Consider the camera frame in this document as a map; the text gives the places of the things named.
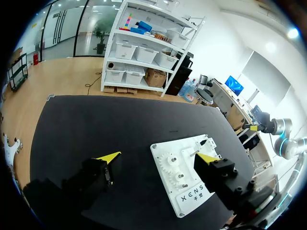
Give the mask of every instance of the water bottle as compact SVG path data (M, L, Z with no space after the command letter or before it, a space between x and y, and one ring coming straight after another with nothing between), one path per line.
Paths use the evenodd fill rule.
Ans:
M189 89L191 82L189 81L189 78L186 80L186 82L184 83L184 85L181 87L178 95L179 96L184 96L184 94L186 93L186 91Z
M185 93L184 99L188 102L192 102L194 100L194 98L196 97L196 85L194 85L196 79L193 79L193 82L190 86L190 88L188 89L188 91Z

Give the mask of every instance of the desk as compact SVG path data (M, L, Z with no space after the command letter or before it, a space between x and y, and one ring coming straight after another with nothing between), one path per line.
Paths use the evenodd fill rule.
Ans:
M212 80L212 84L213 84L213 86L212 86L211 91L214 94L214 96L213 96L214 102L217 101L217 99L221 95L226 95L227 98L234 104L234 106L241 112L241 114L243 115L246 122L248 124L253 123L250 116L248 115L252 108L249 106L249 104L242 97L236 96L231 91L231 89L229 89L225 84L220 84L216 79Z
M249 104L240 96L236 96L231 89L229 89L225 84L220 84L216 79L212 80L212 90L210 91L214 94L213 101L221 108L221 111L228 112L230 110L231 104L233 104L238 111L242 114L244 117L246 123L248 124L256 124L257 122L252 122L251 117L249 114L251 114L251 107ZM267 138L270 138L269 134L264 134L261 132L254 132L250 131L249 129L243 130L238 137L247 134L248 139L243 142L243 145L246 144L248 141L250 141L254 136L258 136L260 139L260 142L258 145L250 151L251 161L254 161L254 175L253 178L263 174L268 170L270 167L274 166L273 157L268 151L268 148L270 150L272 149L271 143L268 142Z
M88 158L122 152L122 173L82 215L120 230L219 230L232 216L216 194L177 218L154 163L150 145L208 134L217 154L250 180L253 167L219 110L111 96L56 96L46 102L31 148L31 181L61 185Z

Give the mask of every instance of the white gear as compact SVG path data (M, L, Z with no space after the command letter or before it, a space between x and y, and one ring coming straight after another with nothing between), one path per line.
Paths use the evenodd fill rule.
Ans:
M163 153L159 158L160 168L167 173L176 173L179 171L179 159L170 152Z
M185 184L184 174L182 172L173 173L169 176L169 182L177 189L181 189L182 185Z

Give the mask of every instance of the blue screen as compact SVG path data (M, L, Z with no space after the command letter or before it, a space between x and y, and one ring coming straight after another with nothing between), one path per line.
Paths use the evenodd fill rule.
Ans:
M244 87L232 76L229 76L225 84L235 93L235 95L239 96Z

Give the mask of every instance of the glass wall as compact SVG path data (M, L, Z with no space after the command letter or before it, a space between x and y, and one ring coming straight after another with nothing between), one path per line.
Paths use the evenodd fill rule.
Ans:
M89 0L78 31L76 56L104 57L106 44L121 2Z
M28 60L104 57L106 44L122 0L57 0L29 23L16 46Z
M51 5L43 36L43 60L73 57L78 23L86 0L59 0Z

